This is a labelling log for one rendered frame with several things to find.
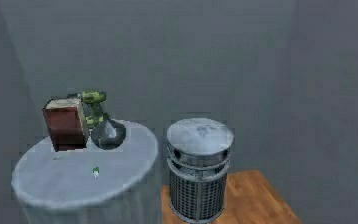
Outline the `round grey table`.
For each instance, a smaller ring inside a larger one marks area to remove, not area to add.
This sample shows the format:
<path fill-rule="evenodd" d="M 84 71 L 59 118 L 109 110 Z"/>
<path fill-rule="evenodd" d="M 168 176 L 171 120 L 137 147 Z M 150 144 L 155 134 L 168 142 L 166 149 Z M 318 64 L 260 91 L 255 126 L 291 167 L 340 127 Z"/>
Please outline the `round grey table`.
<path fill-rule="evenodd" d="M 22 156 L 11 186 L 28 224 L 163 224 L 159 143 L 147 127 L 124 125 L 113 150 L 88 142 L 56 152 L 46 137 Z"/>

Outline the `grey metal mesh bin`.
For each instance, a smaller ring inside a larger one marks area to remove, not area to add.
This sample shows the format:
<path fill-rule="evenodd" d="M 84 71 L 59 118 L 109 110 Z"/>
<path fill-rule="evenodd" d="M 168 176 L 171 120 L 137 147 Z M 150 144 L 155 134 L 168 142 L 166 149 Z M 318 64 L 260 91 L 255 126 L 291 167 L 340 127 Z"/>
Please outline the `grey metal mesh bin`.
<path fill-rule="evenodd" d="M 166 138 L 170 209 L 187 224 L 211 224 L 224 209 L 234 134 L 219 121 L 187 118 Z"/>

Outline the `dark red box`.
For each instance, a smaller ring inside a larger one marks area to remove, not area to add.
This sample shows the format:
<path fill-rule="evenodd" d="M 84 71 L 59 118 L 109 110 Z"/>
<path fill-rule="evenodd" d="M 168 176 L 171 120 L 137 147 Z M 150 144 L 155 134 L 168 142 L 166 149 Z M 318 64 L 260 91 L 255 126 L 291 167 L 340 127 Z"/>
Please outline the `dark red box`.
<path fill-rule="evenodd" d="M 79 98 L 51 99 L 42 111 L 56 152 L 86 147 L 89 130 Z"/>

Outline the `dark grey bowl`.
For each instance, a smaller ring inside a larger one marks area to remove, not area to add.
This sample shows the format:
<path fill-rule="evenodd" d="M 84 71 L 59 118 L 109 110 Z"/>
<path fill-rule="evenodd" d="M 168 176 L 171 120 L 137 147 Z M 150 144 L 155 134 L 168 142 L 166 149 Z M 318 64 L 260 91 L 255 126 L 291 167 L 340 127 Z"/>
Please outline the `dark grey bowl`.
<path fill-rule="evenodd" d="M 103 120 L 91 131 L 91 140 L 103 150 L 119 147 L 126 138 L 126 127 L 114 120 Z"/>

